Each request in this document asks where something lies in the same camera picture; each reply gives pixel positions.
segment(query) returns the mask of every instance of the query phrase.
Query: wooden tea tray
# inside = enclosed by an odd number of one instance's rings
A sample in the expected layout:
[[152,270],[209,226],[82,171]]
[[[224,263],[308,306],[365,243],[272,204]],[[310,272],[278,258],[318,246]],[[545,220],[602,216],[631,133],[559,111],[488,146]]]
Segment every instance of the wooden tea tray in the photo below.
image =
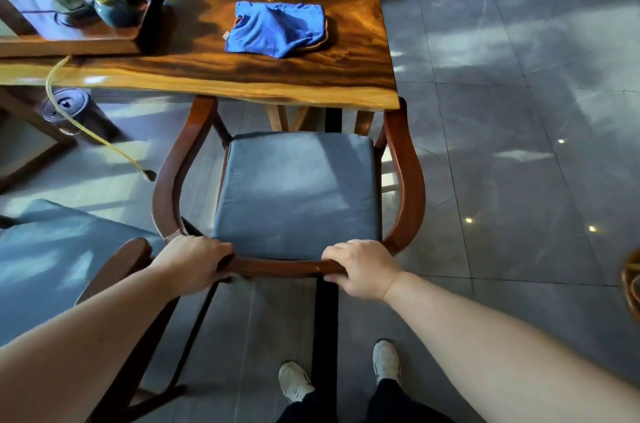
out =
[[96,18],[79,27],[64,24],[53,0],[9,0],[32,24],[37,35],[0,37],[0,57],[47,55],[140,54],[152,46],[159,28],[164,0],[146,0],[140,21],[133,27],[112,29]]

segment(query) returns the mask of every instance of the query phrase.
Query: wooden table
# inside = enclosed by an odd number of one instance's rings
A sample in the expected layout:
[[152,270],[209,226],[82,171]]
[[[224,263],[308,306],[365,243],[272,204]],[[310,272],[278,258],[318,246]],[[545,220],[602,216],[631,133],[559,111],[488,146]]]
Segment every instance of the wooden table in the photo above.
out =
[[[56,84],[72,87],[156,89],[220,95],[267,105],[274,130],[298,130],[314,107],[361,111],[366,129],[372,111],[399,107],[380,0],[253,0],[320,4],[329,22],[328,47],[274,59],[224,51],[223,34],[234,24],[238,0],[166,0],[153,55],[78,57]],[[0,86],[43,86],[58,57],[0,60]],[[0,90],[0,107],[61,138],[15,95]],[[284,105],[301,106],[289,127]]]

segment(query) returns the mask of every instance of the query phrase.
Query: blue cloth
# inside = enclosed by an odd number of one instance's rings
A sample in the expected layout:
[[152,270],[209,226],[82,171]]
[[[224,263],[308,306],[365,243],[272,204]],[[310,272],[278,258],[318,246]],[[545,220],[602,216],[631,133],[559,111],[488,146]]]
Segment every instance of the blue cloth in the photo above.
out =
[[126,241],[149,231],[43,199],[0,231],[0,346],[73,307],[104,263]]
[[379,212],[370,138],[255,132],[231,142],[213,237],[244,257],[319,260],[337,242],[380,240]]
[[236,17],[238,21],[225,45],[227,52],[281,58],[324,38],[324,12],[320,5],[238,2]]

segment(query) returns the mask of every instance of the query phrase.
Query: forearm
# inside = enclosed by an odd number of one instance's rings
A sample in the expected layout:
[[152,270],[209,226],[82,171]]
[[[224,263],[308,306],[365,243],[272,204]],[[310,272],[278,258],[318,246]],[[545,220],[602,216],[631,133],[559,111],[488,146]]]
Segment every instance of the forearm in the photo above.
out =
[[638,389],[517,319],[409,273],[385,301],[490,423],[640,419]]
[[3,421],[84,422],[169,288],[146,268],[0,348]]

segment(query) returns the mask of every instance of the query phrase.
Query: chair armrest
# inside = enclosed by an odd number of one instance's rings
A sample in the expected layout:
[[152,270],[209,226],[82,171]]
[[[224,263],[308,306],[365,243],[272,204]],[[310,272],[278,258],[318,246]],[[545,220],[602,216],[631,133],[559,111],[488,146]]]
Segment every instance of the chair armrest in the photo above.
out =
[[151,216],[158,233],[165,241],[177,234],[186,233],[180,216],[182,183],[217,115],[217,99],[212,96],[197,96],[191,105],[187,122],[158,172]]
[[400,184],[400,211],[396,225],[382,244],[395,255],[405,249],[418,233],[426,204],[424,178],[409,135],[403,98],[400,98],[400,109],[385,112],[384,132]]
[[151,251],[149,241],[141,237],[124,243],[98,270],[76,301],[76,305],[148,266],[151,263]]
[[248,278],[305,278],[308,276],[343,273],[346,270],[334,260],[290,261],[239,258],[231,255],[218,265],[219,273],[238,274]]

